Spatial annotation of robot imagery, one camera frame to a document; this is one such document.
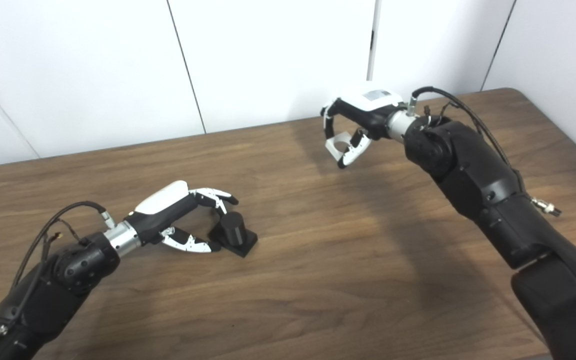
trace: robotic hand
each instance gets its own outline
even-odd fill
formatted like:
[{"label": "robotic hand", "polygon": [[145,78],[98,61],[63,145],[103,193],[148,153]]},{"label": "robotic hand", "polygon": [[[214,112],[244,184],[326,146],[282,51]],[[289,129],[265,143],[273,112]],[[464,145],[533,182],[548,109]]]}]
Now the robotic hand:
[{"label": "robotic hand", "polygon": [[199,205],[214,208],[220,217],[227,214],[224,201],[237,205],[231,194],[218,189],[202,187],[188,189],[185,181],[178,180],[142,201],[115,228],[104,233],[120,256],[146,244],[162,242],[167,246],[192,253],[212,253],[222,246],[172,226]]},{"label": "robotic hand", "polygon": [[[188,189],[188,184],[179,180],[146,198],[116,225],[106,209],[94,202],[73,203],[57,212],[35,238],[9,294],[0,303],[0,360],[34,357],[64,330],[102,278],[112,274],[121,258],[137,248],[162,242],[192,253],[219,251],[221,244],[201,240],[172,224],[199,205],[214,208],[223,217],[227,214],[224,201],[238,204],[227,192],[208,187]],[[60,219],[75,207],[98,210],[109,229],[78,238]],[[68,226],[77,243],[49,256],[50,244],[60,234],[47,234],[57,222]],[[42,240],[41,261],[21,278],[30,255]]]},{"label": "robotic hand", "polygon": [[[450,100],[439,116],[415,114],[426,92]],[[539,213],[559,216],[551,203],[528,195],[519,171],[487,126],[466,104],[441,89],[424,87],[409,104],[383,89],[336,98],[321,111],[326,148],[340,168],[366,150],[371,140],[394,139],[406,157],[430,175],[455,210],[473,221],[516,273],[512,290],[541,331],[554,360],[576,360],[576,246]],[[475,129],[443,116],[448,105],[464,110]],[[341,114],[360,128],[334,136],[333,118]],[[485,135],[492,145],[484,139]],[[332,144],[348,145],[344,153]]]}]

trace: black robot arm segment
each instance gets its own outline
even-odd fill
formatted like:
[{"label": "black robot arm segment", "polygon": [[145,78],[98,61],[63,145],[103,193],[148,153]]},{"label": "black robot arm segment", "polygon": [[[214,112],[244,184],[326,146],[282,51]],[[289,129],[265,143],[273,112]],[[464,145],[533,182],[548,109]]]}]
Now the black robot arm segment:
[{"label": "black robot arm segment", "polygon": [[[0,360],[27,360],[54,340],[120,258],[101,233],[83,237],[37,264],[0,303]],[[39,281],[34,284],[37,272]],[[30,291],[26,305],[21,306]]]},{"label": "black robot arm segment", "polygon": [[422,116],[410,125],[406,157],[480,228],[510,268],[519,269],[512,289],[553,358],[576,360],[576,246],[544,218],[521,174],[482,135],[448,118],[429,123],[435,121]]},{"label": "black robot arm segment", "polygon": [[[190,190],[185,181],[179,180],[149,196],[116,225],[105,208],[93,202],[74,203],[57,212],[32,242],[9,294],[0,303],[0,360],[30,359],[59,336],[90,292],[135,249],[163,242],[192,253],[219,251],[219,243],[198,239],[173,223],[199,205],[214,208],[223,216],[227,212],[224,201],[238,203],[227,192],[210,187]],[[97,209],[109,229],[79,239],[60,219],[79,206]],[[77,243],[49,255],[50,244],[57,236],[48,237],[47,232],[58,221],[69,227]],[[20,280],[42,239],[41,261]]]}]

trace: black cylinder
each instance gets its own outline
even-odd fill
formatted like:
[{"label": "black cylinder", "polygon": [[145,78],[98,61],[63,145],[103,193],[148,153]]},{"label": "black cylinder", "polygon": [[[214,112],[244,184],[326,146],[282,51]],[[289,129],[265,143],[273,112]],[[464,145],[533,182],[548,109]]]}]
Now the black cylinder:
[{"label": "black cylinder", "polygon": [[238,212],[228,212],[219,221],[226,241],[231,246],[242,246],[247,240],[244,218]]}]

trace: black wire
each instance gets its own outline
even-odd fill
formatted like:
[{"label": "black wire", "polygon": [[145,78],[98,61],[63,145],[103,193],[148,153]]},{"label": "black wire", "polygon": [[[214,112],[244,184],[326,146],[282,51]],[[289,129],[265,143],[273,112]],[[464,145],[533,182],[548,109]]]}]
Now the black wire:
[{"label": "black wire", "polygon": [[64,220],[62,218],[58,218],[57,221],[64,224],[66,226],[66,228],[68,228],[68,231],[70,231],[70,234],[72,234],[72,237],[75,240],[80,241],[80,236],[77,235],[77,232],[75,232],[75,229],[71,226],[70,223],[68,223],[66,220]]},{"label": "black wire", "polygon": [[53,226],[54,223],[57,223],[58,219],[63,214],[65,214],[66,212],[69,212],[70,210],[77,208],[77,207],[94,208],[94,209],[98,210],[99,214],[102,214],[103,212],[106,211],[105,207],[103,207],[102,205],[99,205],[96,202],[92,202],[92,201],[80,201],[80,202],[71,203],[70,205],[59,210],[41,228],[41,231],[39,231],[39,233],[37,234],[37,237],[35,237],[34,240],[32,240],[32,244],[30,244],[30,248],[28,248],[28,251],[26,251],[25,256],[23,256],[23,260],[21,260],[21,264],[19,265],[19,269],[16,271],[16,274],[14,275],[14,279],[12,281],[12,286],[10,287],[10,291],[12,291],[19,284],[19,280],[21,280],[21,276],[24,273],[24,269],[26,268],[26,265],[28,264],[28,260],[30,259],[30,256],[34,253],[35,248],[37,248],[42,237],[48,232],[48,229],[50,229],[50,227]]},{"label": "black wire", "polygon": [[14,313],[12,319],[10,319],[10,321],[8,322],[9,329],[11,329],[17,323],[21,315],[24,313],[24,310],[26,309],[26,304],[28,303],[28,299],[30,299],[30,296],[33,294],[33,291],[35,290],[37,284],[39,283],[39,278],[41,278],[41,275],[44,273],[44,267],[46,266],[46,260],[48,260],[48,253],[50,252],[50,244],[52,244],[56,239],[61,237],[61,235],[62,235],[61,232],[57,232],[55,233],[55,235],[52,235],[51,237],[47,237],[44,234],[43,246],[41,247],[41,260],[39,261],[39,268],[37,268],[37,271],[34,273],[32,281],[30,282],[30,286],[28,287],[28,290],[25,292],[25,294],[23,294],[23,298],[21,299],[18,308],[16,308],[16,312]]},{"label": "black wire", "polygon": [[26,290],[25,294],[23,294],[23,298],[22,298],[21,302],[19,303],[18,308],[16,308],[16,312],[14,313],[12,319],[10,319],[10,321],[8,322],[9,328],[12,328],[17,323],[17,321],[19,321],[19,318],[23,314],[25,307],[26,307],[26,304],[28,303],[28,299],[30,299],[30,296],[33,294],[33,292],[35,291],[35,288],[37,287],[37,284],[39,283],[39,279],[41,278],[41,275],[44,272],[44,267],[46,266],[46,262],[48,260],[48,253],[50,253],[50,245],[52,244],[53,241],[55,241],[55,239],[58,239],[59,237],[61,237],[61,232],[57,232],[57,233],[55,233],[55,235],[53,235],[51,237],[48,237],[46,235],[48,230],[50,230],[51,226],[53,226],[55,223],[58,223],[58,222],[64,223],[64,225],[66,225],[66,227],[68,228],[70,233],[73,234],[73,236],[76,239],[78,239],[77,233],[75,232],[73,227],[71,227],[71,224],[69,224],[68,222],[66,222],[60,218],[63,214],[66,214],[66,212],[69,212],[70,210],[77,208],[77,207],[94,208],[99,212],[99,214],[102,214],[103,212],[106,211],[105,207],[103,207],[102,205],[99,205],[96,202],[92,202],[92,201],[81,201],[81,202],[71,203],[70,205],[59,210],[41,228],[41,231],[39,231],[39,233],[37,234],[37,237],[35,237],[35,239],[32,241],[32,244],[30,244],[30,248],[28,249],[25,256],[23,257],[23,260],[22,260],[21,264],[19,265],[19,269],[17,270],[17,272],[14,276],[12,287],[10,288],[10,290],[12,291],[19,284],[19,280],[21,279],[21,276],[24,273],[24,269],[26,268],[26,265],[28,264],[28,260],[30,259],[30,256],[34,253],[35,249],[37,248],[37,245],[39,244],[39,241],[41,241],[41,239],[43,239],[43,246],[41,247],[41,258],[39,260],[39,267],[37,268],[36,273],[34,273],[34,276],[32,277],[32,281],[30,282],[30,286]]},{"label": "black wire", "polygon": [[440,121],[441,121],[441,119],[444,118],[444,113],[446,112],[446,108],[448,108],[448,106],[450,106],[450,105],[453,105],[453,107],[456,107],[455,104],[453,104],[453,101],[452,101],[452,100],[446,102],[446,105],[444,105],[444,106],[441,108],[441,112],[439,112],[439,120],[440,120]]},{"label": "black wire", "polygon": [[499,142],[497,141],[497,139],[495,139],[495,137],[492,135],[492,133],[490,132],[488,126],[486,126],[484,121],[482,121],[482,119],[480,119],[480,117],[477,116],[477,114],[475,114],[475,112],[473,110],[471,110],[470,107],[468,107],[468,105],[464,104],[463,101],[459,100],[459,98],[454,96],[452,93],[445,91],[445,90],[442,90],[442,89],[434,88],[432,86],[425,86],[423,88],[416,89],[415,91],[412,92],[412,97],[417,99],[421,94],[426,93],[426,92],[434,92],[436,94],[443,95],[446,98],[448,98],[449,100],[451,100],[453,103],[458,105],[458,107],[460,109],[462,109],[464,112],[466,112],[466,114],[468,114],[470,116],[470,118],[472,119],[472,122],[474,123],[475,127],[477,128],[477,132],[481,134],[481,132],[479,130],[482,130],[482,132],[489,139],[494,150],[496,150],[496,152],[499,154],[499,157],[501,157],[501,160],[503,162],[505,162],[506,165],[510,166],[510,161],[508,161],[508,157],[506,156],[506,153],[504,152],[504,150],[501,148],[501,145],[499,145]]}]

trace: robot finger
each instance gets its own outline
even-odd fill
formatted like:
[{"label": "robot finger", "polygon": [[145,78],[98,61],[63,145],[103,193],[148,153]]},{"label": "robot finger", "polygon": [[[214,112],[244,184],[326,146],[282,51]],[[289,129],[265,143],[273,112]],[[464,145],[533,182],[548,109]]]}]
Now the robot finger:
[{"label": "robot finger", "polygon": [[222,249],[221,244],[199,239],[178,227],[169,227],[162,231],[163,244],[189,253],[215,253]]}]

